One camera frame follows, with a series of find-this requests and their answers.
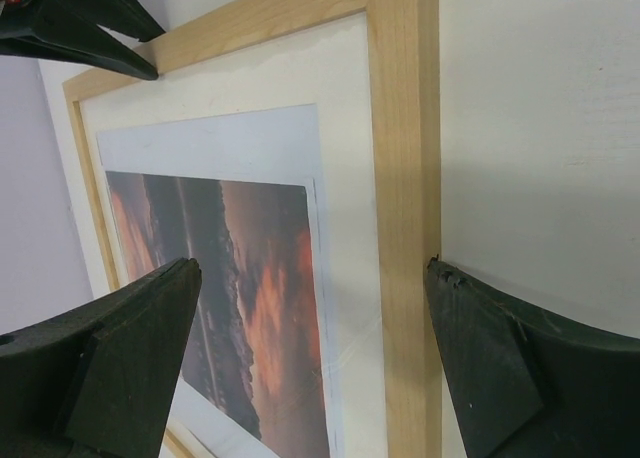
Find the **photograph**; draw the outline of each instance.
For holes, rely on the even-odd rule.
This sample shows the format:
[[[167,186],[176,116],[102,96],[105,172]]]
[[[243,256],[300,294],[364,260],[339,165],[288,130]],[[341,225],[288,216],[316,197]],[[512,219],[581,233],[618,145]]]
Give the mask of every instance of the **photograph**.
[[[106,175],[129,281],[202,269],[183,380],[280,458],[331,458],[305,186]]]

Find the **wooden picture frame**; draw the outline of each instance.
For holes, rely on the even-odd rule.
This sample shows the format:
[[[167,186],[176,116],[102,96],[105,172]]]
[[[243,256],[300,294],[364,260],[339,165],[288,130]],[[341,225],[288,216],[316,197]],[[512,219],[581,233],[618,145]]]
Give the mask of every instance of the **wooden picture frame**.
[[[162,75],[362,12],[370,50],[389,456],[440,458],[441,363],[423,291],[424,264],[440,252],[438,0],[238,0],[138,52]],[[136,82],[92,69],[64,84],[114,290],[120,283],[80,104]]]

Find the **framed print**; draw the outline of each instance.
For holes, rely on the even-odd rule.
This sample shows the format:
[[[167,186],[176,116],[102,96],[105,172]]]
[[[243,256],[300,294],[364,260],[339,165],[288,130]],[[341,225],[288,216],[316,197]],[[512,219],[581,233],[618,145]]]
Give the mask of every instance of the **framed print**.
[[[157,82],[65,94],[90,274],[203,269],[173,454],[439,458],[437,0],[239,0],[139,51]]]

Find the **sunset photo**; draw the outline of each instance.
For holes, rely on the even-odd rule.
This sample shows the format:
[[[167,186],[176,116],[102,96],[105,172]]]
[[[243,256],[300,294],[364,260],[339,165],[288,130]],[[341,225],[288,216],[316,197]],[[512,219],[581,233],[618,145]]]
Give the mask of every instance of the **sunset photo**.
[[[182,378],[280,458],[330,458],[305,187],[107,180],[130,281],[200,263]]]

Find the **lavender wall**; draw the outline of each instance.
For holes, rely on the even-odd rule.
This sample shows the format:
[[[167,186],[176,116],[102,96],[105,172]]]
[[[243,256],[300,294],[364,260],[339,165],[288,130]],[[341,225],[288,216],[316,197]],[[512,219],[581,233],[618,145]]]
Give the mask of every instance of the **lavender wall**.
[[[35,60],[0,59],[0,334],[91,299]]]

